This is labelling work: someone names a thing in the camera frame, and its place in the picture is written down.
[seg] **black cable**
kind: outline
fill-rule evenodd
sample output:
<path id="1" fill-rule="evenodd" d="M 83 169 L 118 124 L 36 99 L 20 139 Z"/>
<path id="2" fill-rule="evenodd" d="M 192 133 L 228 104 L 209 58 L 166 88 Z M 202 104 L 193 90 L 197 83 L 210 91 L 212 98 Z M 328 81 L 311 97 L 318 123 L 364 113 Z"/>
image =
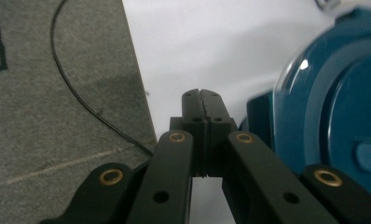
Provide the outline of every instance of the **black cable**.
<path id="1" fill-rule="evenodd" d="M 95 111 L 93 111 L 92 108 L 90 108 L 89 105 L 87 105 L 84 102 L 84 100 L 78 95 L 78 93 L 76 92 L 75 88 L 72 86 L 72 84 L 70 83 L 69 79 L 67 78 L 67 75 L 64 73 L 63 68 L 62 68 L 62 65 L 61 65 L 61 62 L 60 62 L 60 60 L 58 58 L 58 55 L 57 55 L 57 51 L 55 50 L 54 33 L 55 33 L 55 25 L 57 23 L 58 15 L 60 14 L 60 12 L 61 12 L 61 10 L 63 8 L 63 5 L 66 2 L 67 2 L 67 0 L 62 0 L 61 3 L 58 5 L 57 9 L 55 10 L 54 16 L 52 17 L 51 27 L 50 27 L 50 30 L 49 30 L 49 41 L 50 41 L 50 44 L 51 44 L 52 56 L 53 56 L 53 58 L 55 60 L 55 63 L 57 64 L 58 70 L 60 71 L 63 80 L 65 81 L 66 85 L 69 87 L 70 91 L 73 93 L 73 95 L 75 96 L 75 98 L 77 99 L 77 101 L 80 104 L 82 104 L 84 106 L 84 108 L 86 108 L 93 117 L 95 117 L 96 119 L 98 119 L 100 122 L 102 122 L 103 124 L 105 124 L 111 130 L 113 130 L 116 133 L 118 133 L 123 138 L 127 139 L 129 142 L 133 143 L 135 146 L 137 146 L 139 149 L 141 149 L 149 157 L 152 157 L 153 156 L 153 153 L 150 150 L 148 150 L 146 147 L 144 147 L 142 144 L 140 144 L 139 142 L 137 142 L 136 140 L 134 140 L 133 138 L 131 138 L 127 134 L 125 134 L 122 131 L 120 131 L 118 128 L 116 128 L 109 121 L 107 121 L 106 119 L 102 118 Z"/>

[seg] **gray carpet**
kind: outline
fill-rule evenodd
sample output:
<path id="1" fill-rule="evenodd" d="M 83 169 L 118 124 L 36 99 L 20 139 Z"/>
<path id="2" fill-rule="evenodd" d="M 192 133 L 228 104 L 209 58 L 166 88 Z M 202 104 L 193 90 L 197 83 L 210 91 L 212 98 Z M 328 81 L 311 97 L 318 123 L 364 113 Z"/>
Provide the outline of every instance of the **gray carpet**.
<path id="1" fill-rule="evenodd" d="M 53 61 L 49 26 L 59 0 L 0 1 L 0 223 L 59 216 L 95 167 L 148 157 L 94 118 Z M 56 26 L 63 70 L 119 130 L 156 143 L 122 3 L 69 0 Z"/>

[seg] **gray fabric surface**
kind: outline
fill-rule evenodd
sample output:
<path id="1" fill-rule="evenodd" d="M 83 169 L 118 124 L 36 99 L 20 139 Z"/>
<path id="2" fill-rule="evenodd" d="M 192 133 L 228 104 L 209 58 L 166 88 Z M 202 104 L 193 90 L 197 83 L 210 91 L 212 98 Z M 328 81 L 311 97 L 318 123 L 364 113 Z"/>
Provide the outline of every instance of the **gray fabric surface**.
<path id="1" fill-rule="evenodd" d="M 94 118 L 52 59 L 59 0 L 0 1 L 7 70 L 0 71 L 0 223 L 61 214 L 95 167 L 147 157 Z M 69 0 L 56 27 L 63 70 L 97 113 L 143 145 L 156 143 L 122 3 Z"/>

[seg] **white surface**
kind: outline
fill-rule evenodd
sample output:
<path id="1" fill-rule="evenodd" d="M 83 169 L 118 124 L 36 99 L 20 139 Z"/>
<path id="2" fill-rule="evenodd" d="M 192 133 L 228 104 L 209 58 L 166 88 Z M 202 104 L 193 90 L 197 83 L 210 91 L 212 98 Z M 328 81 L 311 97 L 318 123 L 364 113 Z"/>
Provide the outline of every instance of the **white surface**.
<path id="1" fill-rule="evenodd" d="M 192 89 L 221 94 L 238 124 L 295 52 L 333 24 L 313 0 L 124 0 L 157 137 Z M 234 223 L 219 179 L 195 179 L 190 223 Z"/>

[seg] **blue object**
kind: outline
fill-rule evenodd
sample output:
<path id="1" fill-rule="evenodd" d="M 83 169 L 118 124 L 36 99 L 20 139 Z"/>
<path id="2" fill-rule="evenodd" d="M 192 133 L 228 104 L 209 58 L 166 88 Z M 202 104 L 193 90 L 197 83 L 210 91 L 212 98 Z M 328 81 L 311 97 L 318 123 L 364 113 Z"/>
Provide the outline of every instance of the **blue object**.
<path id="1" fill-rule="evenodd" d="M 338 18 L 273 92 L 249 102 L 248 118 L 264 110 L 243 129 L 261 134 L 290 169 L 328 164 L 371 193 L 371 11 Z"/>

